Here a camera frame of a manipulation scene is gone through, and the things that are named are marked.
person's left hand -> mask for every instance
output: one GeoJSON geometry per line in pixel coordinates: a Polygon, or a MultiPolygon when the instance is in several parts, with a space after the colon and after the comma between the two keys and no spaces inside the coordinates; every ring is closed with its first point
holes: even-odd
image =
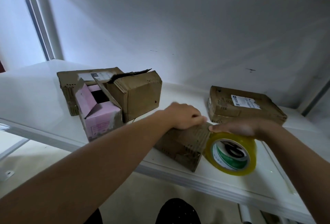
{"type": "Polygon", "coordinates": [[[164,110],[164,115],[171,122],[173,128],[187,129],[203,124],[207,117],[202,116],[200,111],[188,104],[173,102],[164,110]]]}

yellow tape roll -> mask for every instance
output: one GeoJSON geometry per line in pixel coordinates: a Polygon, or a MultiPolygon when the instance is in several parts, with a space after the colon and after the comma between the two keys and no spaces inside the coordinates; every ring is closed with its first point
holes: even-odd
{"type": "Polygon", "coordinates": [[[210,135],[204,154],[214,167],[234,176],[251,173],[257,163],[253,138],[225,132],[210,135]]]}

open pink box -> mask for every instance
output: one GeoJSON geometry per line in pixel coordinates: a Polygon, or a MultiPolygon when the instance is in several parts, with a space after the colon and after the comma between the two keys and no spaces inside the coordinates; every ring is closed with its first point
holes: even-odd
{"type": "Polygon", "coordinates": [[[80,79],[74,87],[79,116],[89,141],[92,141],[120,126],[122,108],[103,84],[87,86],[80,79]]]}

torn cardboard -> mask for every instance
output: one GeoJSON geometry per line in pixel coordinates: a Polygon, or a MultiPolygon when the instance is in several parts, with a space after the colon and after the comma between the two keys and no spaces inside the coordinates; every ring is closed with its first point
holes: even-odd
{"type": "Polygon", "coordinates": [[[227,123],[236,117],[262,117],[280,125],[287,120],[287,115],[264,94],[216,86],[210,89],[208,115],[215,123],[227,123]]]}
{"type": "Polygon", "coordinates": [[[80,120],[89,141],[123,125],[120,105],[97,78],[95,82],[87,86],[81,78],[74,87],[80,120]]]}
{"type": "Polygon", "coordinates": [[[171,129],[155,144],[155,148],[195,172],[210,136],[210,123],[186,130],[171,129]]]}
{"type": "Polygon", "coordinates": [[[117,67],[57,72],[60,88],[64,94],[70,115],[79,115],[79,109],[76,104],[73,88],[80,78],[86,81],[86,85],[94,85],[96,82],[93,77],[98,77],[99,80],[104,78],[106,78],[105,80],[109,80],[112,75],[119,73],[122,73],[122,71],[117,67]]]}
{"type": "Polygon", "coordinates": [[[159,107],[162,80],[156,71],[114,74],[107,90],[121,105],[123,121],[128,122],[159,107]]]}

white wall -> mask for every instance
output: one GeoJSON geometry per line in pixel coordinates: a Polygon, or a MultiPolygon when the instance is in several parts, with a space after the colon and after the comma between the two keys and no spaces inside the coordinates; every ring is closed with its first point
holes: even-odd
{"type": "Polygon", "coordinates": [[[320,0],[49,0],[65,60],[297,107],[330,52],[320,0]]]}
{"type": "Polygon", "coordinates": [[[311,110],[307,118],[330,138],[330,90],[311,110]]]}
{"type": "Polygon", "coordinates": [[[0,0],[0,61],[6,71],[45,61],[25,0],[0,0]]]}

